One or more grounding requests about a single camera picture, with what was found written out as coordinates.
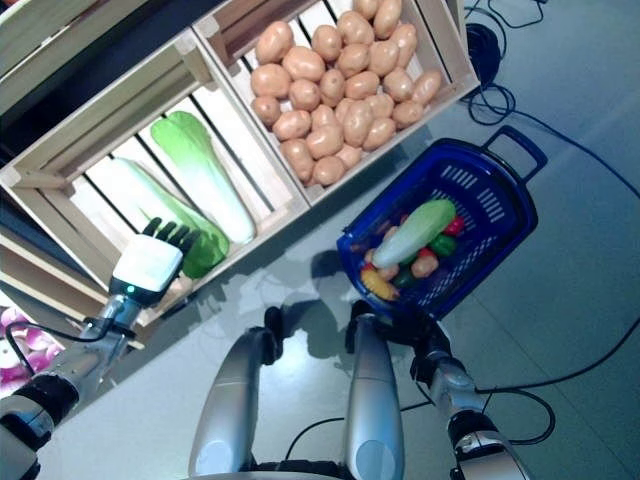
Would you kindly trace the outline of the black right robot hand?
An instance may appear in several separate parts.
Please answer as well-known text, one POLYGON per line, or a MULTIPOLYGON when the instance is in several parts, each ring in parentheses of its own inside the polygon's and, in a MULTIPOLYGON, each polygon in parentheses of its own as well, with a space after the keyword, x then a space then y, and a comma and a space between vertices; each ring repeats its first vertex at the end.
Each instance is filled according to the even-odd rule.
POLYGON ((426 376, 440 360, 453 357, 449 338, 428 315, 395 315, 381 320, 377 329, 386 340, 412 348, 413 378, 426 376))

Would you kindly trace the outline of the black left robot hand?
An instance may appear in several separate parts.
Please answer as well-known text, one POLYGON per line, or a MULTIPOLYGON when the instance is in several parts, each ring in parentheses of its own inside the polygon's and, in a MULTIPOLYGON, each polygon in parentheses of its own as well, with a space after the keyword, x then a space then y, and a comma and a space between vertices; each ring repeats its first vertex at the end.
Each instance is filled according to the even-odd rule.
POLYGON ((201 234, 198 228, 152 218, 123 250, 111 274, 109 294, 122 295, 141 309, 157 305, 201 234))

